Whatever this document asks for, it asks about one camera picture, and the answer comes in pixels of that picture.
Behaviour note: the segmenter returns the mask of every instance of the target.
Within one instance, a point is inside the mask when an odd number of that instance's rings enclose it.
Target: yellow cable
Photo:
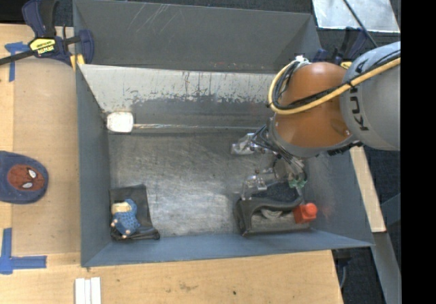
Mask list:
[[[344,93],[348,89],[351,89],[352,87],[368,80],[369,78],[371,78],[375,75],[381,74],[382,72],[385,72],[386,70],[398,65],[400,62],[401,62],[401,58],[397,58],[393,61],[390,61],[386,64],[383,64],[380,67],[375,68],[374,70],[371,70],[370,72],[367,72],[367,73],[353,79],[350,83],[346,83],[346,84],[340,86],[338,89],[335,89],[331,93],[325,95],[324,97],[319,98],[318,100],[314,100],[313,102],[311,102],[309,104],[305,104],[303,106],[299,106],[298,108],[282,110],[282,109],[276,108],[275,105],[273,104],[273,89],[274,89],[275,84],[277,83],[278,79],[286,71],[286,68],[290,65],[290,64],[288,64],[282,70],[280,70],[280,72],[274,77],[274,80],[272,81],[270,89],[268,91],[268,104],[270,104],[270,109],[279,115],[292,115],[292,114],[296,114],[297,112],[302,112],[302,111],[305,111],[308,109],[312,109],[315,106],[318,106],[324,102],[327,102],[328,100],[331,100],[332,98]]]

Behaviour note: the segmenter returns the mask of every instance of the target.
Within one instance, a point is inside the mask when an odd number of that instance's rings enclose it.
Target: red object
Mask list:
[[[318,208],[313,203],[300,204],[295,207],[292,212],[294,213],[295,222],[297,224],[302,224],[314,220]]]

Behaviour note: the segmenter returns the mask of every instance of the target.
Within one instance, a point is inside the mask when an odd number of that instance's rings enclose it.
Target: wooden table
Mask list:
[[[28,26],[0,25],[0,57],[5,44],[32,38]],[[74,71],[29,57],[16,63],[14,82],[9,72],[0,67],[0,150],[40,161],[50,184],[33,204],[0,202],[0,228],[12,227],[13,256],[47,255],[47,267],[0,275],[0,303],[74,303],[79,277],[99,277],[111,304],[343,303],[331,251],[82,268]],[[385,231],[363,150],[352,159],[371,228]]]

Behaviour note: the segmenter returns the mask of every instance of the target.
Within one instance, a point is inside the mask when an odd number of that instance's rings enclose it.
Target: spider-man cap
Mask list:
[[[30,157],[0,151],[0,200],[26,204],[39,200],[46,192],[48,173]]]

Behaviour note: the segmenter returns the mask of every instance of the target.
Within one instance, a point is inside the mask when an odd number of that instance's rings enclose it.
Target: toy figure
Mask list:
[[[129,198],[124,202],[112,204],[113,217],[110,225],[121,233],[123,239],[130,237],[141,226],[136,219],[137,210],[135,202]]]

